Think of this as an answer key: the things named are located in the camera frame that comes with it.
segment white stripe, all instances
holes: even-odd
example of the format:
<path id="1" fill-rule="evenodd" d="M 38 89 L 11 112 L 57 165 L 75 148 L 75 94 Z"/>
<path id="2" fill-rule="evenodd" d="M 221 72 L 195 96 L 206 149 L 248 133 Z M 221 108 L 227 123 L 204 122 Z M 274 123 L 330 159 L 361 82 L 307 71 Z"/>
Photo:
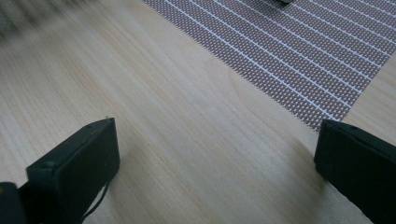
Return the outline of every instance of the white stripe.
<path id="1" fill-rule="evenodd" d="M 368 7 L 373 7 L 373 8 L 375 8 L 375 9 L 378 10 L 378 11 L 381 11 L 381 12 L 383 12 L 383 13 L 385 13 L 385 14 L 390 15 L 390 16 L 393 17 L 393 18 L 396 17 L 395 15 L 392 15 L 390 12 L 387 12 L 386 10 L 384 10 L 384 9 L 382 9 L 382 8 L 372 6 L 372 5 L 370 5 L 370 4 L 366 3 L 366 2 L 363 2 L 363 1 L 361 1 L 361 0 L 355 0 L 355 1 L 358 1 L 358 2 L 360 2 L 360 3 L 363 3 L 364 5 L 366 5 L 366 6 L 368 6 Z"/>
<path id="2" fill-rule="evenodd" d="M 309 11 L 307 11 L 307 10 L 305 10 L 305 9 L 303 9 L 303 8 L 301 8 L 301 7 L 297 6 L 297 5 L 295 5 L 295 4 L 293 4 L 292 6 L 297 7 L 297 8 L 299 8 L 300 10 L 302 10 L 302 11 L 308 13 L 309 15 L 311 15 L 311 16 L 317 18 L 318 20 L 325 22 L 326 24 L 328 24 L 328 25 L 330 25 L 331 27 L 333 27 L 333 28 L 335 28 L 335 29 L 341 31 L 342 33 L 344 33 L 344 34 L 346 34 L 346 35 L 349 35 L 349 36 L 351 36 L 351 37 L 357 39 L 358 41 L 360 41 L 361 43 L 363 43 L 363 44 L 365 44 L 365 45 L 371 47 L 372 49 L 376 49 L 377 51 L 383 53 L 384 55 L 386 55 L 386 56 L 388 56 L 388 57 L 390 56 L 390 54 L 386 53 L 386 52 L 383 51 L 382 49 L 379 49 L 379 48 L 377 48 L 376 46 L 373 46 L 373 45 L 371 45 L 370 43 L 367 43 L 367 42 L 365 42 L 364 40 L 361 40 L 361 39 L 357 38 L 356 36 L 354 36 L 354 35 L 352 35 L 352 34 L 346 32 L 346 31 L 344 31 L 344 30 L 342 30 L 342 29 L 336 27 L 335 25 L 333 25 L 333 24 L 331 24 L 331 23 L 329 23 L 329 22 L 323 20 L 321 17 L 319 17 L 319 16 L 317 16 L 317 15 L 314 15 L 314 14 L 312 14 L 311 12 L 309 12 Z"/>
<path id="3" fill-rule="evenodd" d="M 271 7 L 271 8 L 274 8 L 274 9 L 278 10 L 279 12 L 281 12 L 282 14 L 288 16 L 289 18 L 293 19 L 294 21 L 299 22 L 301 25 L 303 25 L 304 27 L 306 27 L 306 28 L 310 29 L 311 31 L 317 33 L 318 35 L 321 35 L 321 36 L 323 36 L 324 38 L 326 38 L 326 39 L 332 41 L 333 43 L 335 43 L 335 44 L 337 44 L 337 45 L 343 47 L 344 49 L 347 49 L 347 50 L 351 51 L 351 52 L 354 53 L 355 55 L 357 55 L 357 56 L 359 56 L 360 58 L 362 58 L 364 61 L 366 61 L 366 62 L 368 62 L 368 63 L 371 63 L 372 65 L 375 65 L 377 68 L 380 68 L 380 67 L 381 67 L 380 64 L 377 64 L 377 63 L 375 63 L 375 62 L 372 62 L 370 59 L 364 57 L 363 55 L 360 55 L 357 51 L 355 51 L 355 50 L 353 50 L 353 49 L 350 49 L 350 48 L 348 48 L 347 46 L 345 46 L 345 45 L 343 45 L 343 44 L 337 42 L 336 40 L 333 40 L 333 39 L 329 38 L 328 36 L 324 35 L 323 33 L 319 32 L 319 31 L 317 31 L 317 30 L 315 30 L 314 28 L 310 27 L 309 25 L 307 25 L 307 24 L 305 24 L 305 23 L 303 23 L 303 22 L 297 20 L 296 18 L 292 17 L 292 16 L 289 15 L 288 13 L 286 13 L 286 12 L 284 12 L 284 11 L 282 11 L 282 10 L 279 10 L 279 8 L 274 7 L 274 6 L 272 6 L 272 5 L 268 4 L 268 3 L 266 3 L 265 1 L 262 1 L 262 2 L 263 2 L 264 4 L 266 4 L 267 6 L 269 6 L 269 7 Z"/>
<path id="4" fill-rule="evenodd" d="M 312 102 L 311 100 L 309 100 L 306 96 L 302 95 L 300 92 L 298 92 L 297 90 L 295 90 L 292 86 L 290 86 L 289 84 L 285 83 L 282 79 L 280 79 L 277 76 L 274 76 L 272 73 L 270 73 L 268 70 L 266 70 L 264 67 L 262 67 L 261 65 L 257 64 L 255 61 L 253 61 L 252 59 L 250 59 L 247 55 L 245 55 L 243 52 L 241 52 L 239 49 L 237 49 L 236 47 L 234 47 L 233 45 L 231 45 L 230 43 L 228 43 L 227 41 L 225 41 L 224 39 L 222 39 L 220 36 L 218 36 L 217 34 L 215 34 L 213 31 L 209 30 L 208 28 L 206 28 L 205 26 L 203 26 L 200 22 L 198 22 L 196 19 L 194 19 L 193 17 L 191 17 L 189 14 L 187 14 L 186 12 L 184 12 L 183 10 L 181 10 L 180 8 L 178 8 L 177 6 L 175 6 L 174 4 L 172 4 L 171 2 L 169 2 L 168 0 L 165 0 L 169 5 L 171 5 L 172 7 L 174 7 L 175 9 L 177 9 L 178 11 L 180 11 L 181 13 L 183 13 L 185 16 L 187 16 L 190 20 L 194 21 L 195 23 L 197 23 L 198 25 L 200 25 L 202 28 L 204 28 L 205 30 L 207 30 L 210 34 L 212 34 L 213 36 L 215 36 L 216 38 L 218 38 L 219 40 L 221 40 L 224 44 L 228 45 L 230 48 L 234 49 L 235 51 L 237 51 L 239 54 L 241 54 L 242 56 L 244 56 L 246 59 L 248 59 L 251 63 L 254 63 L 256 66 L 258 66 L 262 71 L 266 72 L 267 74 L 269 74 L 271 77 L 273 77 L 274 79 L 276 79 L 277 81 L 279 81 L 281 84 L 283 84 L 284 86 L 286 86 L 287 88 L 291 89 L 292 91 L 294 91 L 295 93 L 297 93 L 299 96 L 301 96 L 303 99 L 305 99 L 309 104 L 313 105 L 314 107 L 316 107 L 318 110 L 320 110 L 323 114 L 329 116 L 330 119 L 334 119 L 334 120 L 339 120 L 336 119 L 335 117 L 333 117 L 331 114 L 329 114 L 325 109 L 322 109 L 319 105 L 316 105 L 314 102 Z"/>
<path id="5" fill-rule="evenodd" d="M 392 3 L 392 2 L 390 2 L 388 0 L 384 0 L 384 2 L 387 2 L 387 3 L 389 3 L 389 4 L 393 5 L 393 6 L 396 6 L 396 3 Z"/>
<path id="6" fill-rule="evenodd" d="M 349 9 L 351 9 L 352 11 L 361 14 L 361 15 L 364 16 L 364 17 L 369 18 L 369 19 L 371 19 L 371 20 L 373 20 L 373 21 L 376 21 L 376 22 L 380 23 L 381 25 L 384 25 L 384 26 L 388 27 L 389 29 L 395 31 L 395 28 L 393 28 L 393 27 L 391 27 L 391 26 L 389 26 L 389 25 L 383 23 L 382 21 L 378 21 L 378 20 L 376 20 L 375 18 L 370 17 L 369 15 L 363 14 L 363 13 L 361 13 L 360 11 L 356 10 L 355 8 L 350 7 L 350 6 L 347 6 L 347 5 L 345 5 L 345 4 L 341 3 L 341 2 L 339 2 L 338 0 L 333 0 L 333 1 L 336 2 L 336 3 L 338 3 L 338 4 L 340 4 L 341 6 L 347 7 L 347 8 L 349 8 Z M 392 44 L 395 43 L 395 42 L 393 42 L 392 40 L 389 40 L 389 39 L 387 39 L 386 37 L 384 37 L 384 36 L 382 36 L 382 35 L 380 35 L 380 34 L 377 34 L 375 31 L 369 30 L 368 28 L 366 28 L 366 27 L 364 27 L 364 26 L 362 26 L 362 25 L 356 23 L 355 21 L 352 21 L 351 19 L 348 19 L 348 18 L 344 17 L 343 15 L 340 15 L 340 14 L 338 14 L 337 12 L 332 11 L 332 10 L 329 9 L 329 8 L 326 8 L 326 7 L 324 7 L 324 6 L 322 6 L 322 5 L 318 4 L 318 3 L 315 3 L 315 4 L 317 4 L 317 5 L 320 6 L 320 7 L 323 7 L 324 9 L 326 9 L 326 10 L 332 12 L 333 14 L 335 14 L 335 15 L 337 15 L 337 16 L 339 16 L 339 17 L 342 17 L 343 19 L 345 19 L 345 20 L 347 20 L 347 21 L 350 21 L 350 22 L 352 22 L 352 23 L 358 25 L 359 27 L 363 28 L 364 30 L 367 30 L 367 31 L 369 31 L 369 32 L 371 32 L 371 33 L 373 33 L 373 34 L 375 34 L 375 35 L 378 35 L 379 37 L 381 37 L 381 38 L 387 40 L 388 42 L 390 42 L 390 43 L 392 43 Z"/>
<path id="7" fill-rule="evenodd" d="M 279 26 L 280 28 L 282 28 L 282 29 L 284 29 L 285 31 L 291 33 L 292 35 L 297 36 L 298 38 L 300 38 L 301 40 L 303 40 L 305 43 L 311 45 L 311 46 L 314 47 L 315 49 L 320 50 L 322 53 L 324 53 L 324 54 L 326 54 L 327 56 L 329 56 L 329 57 L 335 59 L 337 62 L 339 62 L 339 63 L 345 65 L 346 67 L 350 68 L 351 70 L 353 70 L 354 72 L 356 72 L 356 73 L 358 73 L 359 75 L 363 76 L 364 78 L 371 80 L 369 76 L 364 75 L 361 71 L 358 71 L 356 68 L 352 67 L 351 65 L 349 65 L 349 64 L 347 64 L 347 63 L 341 61 L 341 60 L 338 59 L 337 57 L 331 55 L 331 54 L 330 54 L 329 52 L 327 52 L 326 50 L 323 50 L 323 49 L 317 47 L 315 44 L 311 43 L 310 41 L 305 40 L 304 38 L 300 37 L 299 35 L 295 34 L 294 32 L 292 32 L 292 31 L 286 29 L 286 28 L 283 27 L 282 25 L 279 25 L 277 22 L 275 22 L 275 21 L 273 21 L 272 19 L 266 17 L 264 14 L 261 14 L 260 11 L 254 9 L 254 8 L 248 6 L 248 5 L 246 5 L 245 3 L 243 3 L 243 2 L 240 1 L 240 0 L 235 0 L 235 1 L 239 2 L 240 4 L 242 4 L 242 5 L 244 5 L 245 7 L 249 8 L 250 10 L 254 11 L 255 13 L 259 14 L 260 16 L 265 17 L 267 20 L 271 21 L 273 24 Z"/>
<path id="8" fill-rule="evenodd" d="M 337 75 L 333 74 L 331 71 L 328 71 L 326 68 L 320 66 L 320 64 L 315 63 L 314 61 L 308 59 L 307 57 L 305 57 L 303 54 L 301 54 L 300 52 L 298 52 L 297 50 L 293 49 L 292 47 L 288 46 L 287 44 L 283 43 L 283 41 L 278 40 L 276 37 L 274 37 L 273 35 L 267 33 L 266 31 L 264 31 L 262 28 L 256 26 L 255 24 L 251 23 L 250 21 L 246 20 L 245 18 L 241 17 L 240 15 L 236 14 L 235 12 L 233 12 L 232 10 L 230 10 L 229 8 L 227 8 L 226 6 L 224 6 L 223 4 L 221 4 L 218 0 L 214 0 L 215 3 L 219 4 L 220 6 L 224 7 L 226 10 L 232 12 L 235 16 L 237 16 L 238 18 L 242 19 L 243 21 L 249 23 L 251 26 L 253 26 L 254 28 L 256 28 L 257 30 L 261 31 L 262 33 L 265 33 L 266 35 L 270 36 L 271 38 L 273 38 L 276 42 L 278 42 L 279 44 L 285 46 L 286 48 L 290 49 L 291 51 L 297 53 L 300 57 L 306 59 L 307 61 L 309 61 L 310 63 L 314 64 L 316 67 L 320 68 L 321 70 L 325 71 L 327 74 L 330 74 L 332 77 L 338 79 L 340 82 L 344 83 L 345 85 L 347 85 L 349 88 L 351 88 L 353 91 L 356 91 L 357 93 L 361 93 L 360 90 L 356 89 L 354 86 L 350 85 L 348 82 L 344 81 L 343 79 L 341 79 L 340 77 L 338 77 Z"/>
<path id="9" fill-rule="evenodd" d="M 245 36 L 244 34 L 240 33 L 238 30 L 234 29 L 231 25 L 229 25 L 227 22 L 222 21 L 219 17 L 215 16 L 214 14 L 212 14 L 211 12 L 209 12 L 208 10 L 206 10 L 205 8 L 201 7 L 200 5 L 196 4 L 195 2 L 189 0 L 189 2 L 195 4 L 198 8 L 200 8 L 201 10 L 203 10 L 204 12 L 206 12 L 207 14 L 209 14 L 210 16 L 212 16 L 213 18 L 215 18 L 216 20 L 220 21 L 221 23 L 223 23 L 224 25 L 226 25 L 228 28 L 232 29 L 234 32 L 236 32 L 237 34 L 241 35 L 242 37 L 244 37 L 246 40 L 248 40 L 250 43 L 252 43 L 254 46 L 262 49 L 263 51 L 265 51 L 266 53 L 268 53 L 269 55 L 271 55 L 272 57 L 276 58 L 278 61 L 282 62 L 283 64 L 285 64 L 288 68 L 290 68 L 291 70 L 293 70 L 294 72 L 298 73 L 300 76 L 302 76 L 303 78 L 305 78 L 306 80 L 308 80 L 309 82 L 311 82 L 312 84 L 314 84 L 315 86 L 319 87 L 320 89 L 322 89 L 323 91 L 327 92 L 331 97 L 333 97 L 334 99 L 338 100 L 339 102 L 341 102 L 342 104 L 344 104 L 345 106 L 350 108 L 350 105 L 348 103 L 346 103 L 345 101 L 343 101 L 342 99 L 340 99 L 339 97 L 337 97 L 336 95 L 334 95 L 333 93 L 331 93 L 329 90 L 326 90 L 325 88 L 323 88 L 322 86 L 320 86 L 318 83 L 316 83 L 314 80 L 312 80 L 309 77 L 306 77 L 305 74 L 301 73 L 300 71 L 298 71 L 297 69 L 295 69 L 294 67 L 292 67 L 291 65 L 289 65 L 288 63 L 284 62 L 281 58 L 277 57 L 275 54 L 273 54 L 271 51 L 263 48 L 262 46 L 260 46 L 258 43 L 254 42 L 253 40 L 249 39 L 247 36 Z"/>

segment light wood surface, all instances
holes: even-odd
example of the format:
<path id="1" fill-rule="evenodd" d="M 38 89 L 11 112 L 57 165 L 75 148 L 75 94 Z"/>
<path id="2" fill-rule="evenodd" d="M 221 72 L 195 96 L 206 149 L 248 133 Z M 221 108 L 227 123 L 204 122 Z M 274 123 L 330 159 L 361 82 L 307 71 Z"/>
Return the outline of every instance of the light wood surface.
<path id="1" fill-rule="evenodd" d="M 371 223 L 318 135 L 139 0 L 75 5 L 0 46 L 0 180 L 114 117 L 121 168 L 85 223 Z M 396 54 L 345 122 L 396 144 Z"/>

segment dark object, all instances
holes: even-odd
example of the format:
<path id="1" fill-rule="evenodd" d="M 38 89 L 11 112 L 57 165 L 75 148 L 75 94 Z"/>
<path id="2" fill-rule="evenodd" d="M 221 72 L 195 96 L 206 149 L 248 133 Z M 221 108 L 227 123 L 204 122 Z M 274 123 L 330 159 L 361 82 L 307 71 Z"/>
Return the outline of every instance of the dark object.
<path id="1" fill-rule="evenodd" d="M 396 147 L 354 126 L 323 120 L 314 161 L 374 223 L 396 223 Z"/>
<path id="2" fill-rule="evenodd" d="M 0 207 L 0 223 L 81 223 L 105 187 L 103 199 L 119 167 L 115 120 L 86 125 L 26 169 L 29 181 L 19 189 L 19 195 L 10 189 L 7 197 L 0 197 L 0 206 L 16 204 L 8 210 Z M 0 188 L 8 185 L 1 183 Z M 23 217 L 21 204 L 27 222 L 13 217 Z"/>

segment patterned rug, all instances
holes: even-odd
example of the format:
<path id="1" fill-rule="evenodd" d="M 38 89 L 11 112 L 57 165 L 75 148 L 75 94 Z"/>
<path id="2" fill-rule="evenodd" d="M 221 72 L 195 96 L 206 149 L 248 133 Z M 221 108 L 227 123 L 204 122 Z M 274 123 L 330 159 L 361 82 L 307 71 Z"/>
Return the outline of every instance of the patterned rug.
<path id="1" fill-rule="evenodd" d="M 393 0 L 143 0 L 314 130 L 396 50 Z"/>

